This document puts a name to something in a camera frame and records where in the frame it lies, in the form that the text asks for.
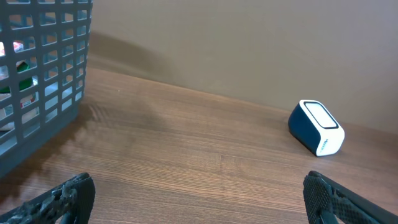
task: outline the green object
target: green object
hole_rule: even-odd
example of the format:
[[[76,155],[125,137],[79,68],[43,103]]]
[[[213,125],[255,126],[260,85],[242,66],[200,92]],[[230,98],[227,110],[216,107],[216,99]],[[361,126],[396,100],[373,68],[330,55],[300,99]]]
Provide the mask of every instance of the green object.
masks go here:
[[[25,62],[22,62],[18,67],[17,67],[17,71],[18,72],[23,72],[25,70],[29,69],[29,65],[26,64]],[[33,85],[33,78],[27,78],[25,80],[22,80],[19,82],[19,90],[25,90],[29,87],[31,87]],[[0,90],[0,93],[5,94],[5,93],[10,93],[10,87],[7,86],[3,89]]]

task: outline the wood grain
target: wood grain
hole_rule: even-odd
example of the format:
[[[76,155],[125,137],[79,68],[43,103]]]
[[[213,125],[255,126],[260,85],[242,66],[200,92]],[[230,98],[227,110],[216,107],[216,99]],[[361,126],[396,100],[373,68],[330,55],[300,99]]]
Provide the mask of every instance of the wood grain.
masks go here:
[[[398,213],[398,136],[343,124],[341,151],[317,158],[288,117],[89,68],[77,119],[0,180],[0,213],[89,172],[92,223],[308,223],[310,170]]]

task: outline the wooden table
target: wooden table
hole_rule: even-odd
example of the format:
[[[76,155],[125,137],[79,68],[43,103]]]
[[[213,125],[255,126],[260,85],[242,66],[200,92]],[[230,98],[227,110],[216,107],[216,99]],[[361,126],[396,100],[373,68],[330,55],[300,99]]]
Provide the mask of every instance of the wooden table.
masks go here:
[[[288,117],[89,68],[77,119],[0,180],[0,213],[89,172],[92,223],[308,223],[310,170],[398,213],[398,136],[343,124],[340,152],[317,158]]]

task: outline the wall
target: wall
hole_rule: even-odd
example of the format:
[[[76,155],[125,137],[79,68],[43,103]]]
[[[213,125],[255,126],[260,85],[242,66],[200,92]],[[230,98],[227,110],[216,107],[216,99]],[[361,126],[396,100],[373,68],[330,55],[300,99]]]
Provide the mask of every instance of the wall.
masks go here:
[[[96,0],[90,66],[398,133],[395,0]]]

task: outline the gray basket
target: gray basket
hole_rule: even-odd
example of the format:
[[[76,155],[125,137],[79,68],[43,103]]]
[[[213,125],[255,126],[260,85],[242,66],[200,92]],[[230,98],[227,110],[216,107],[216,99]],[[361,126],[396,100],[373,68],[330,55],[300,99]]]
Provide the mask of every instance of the gray basket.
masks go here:
[[[93,0],[0,0],[0,90],[11,91],[7,98],[0,94],[0,128],[13,127],[0,132],[0,177],[76,118],[92,6]],[[24,44],[23,51],[16,52],[14,42]],[[18,72],[21,61],[28,70]],[[22,90],[20,81],[30,77],[35,85]],[[30,103],[21,103],[27,97]]]

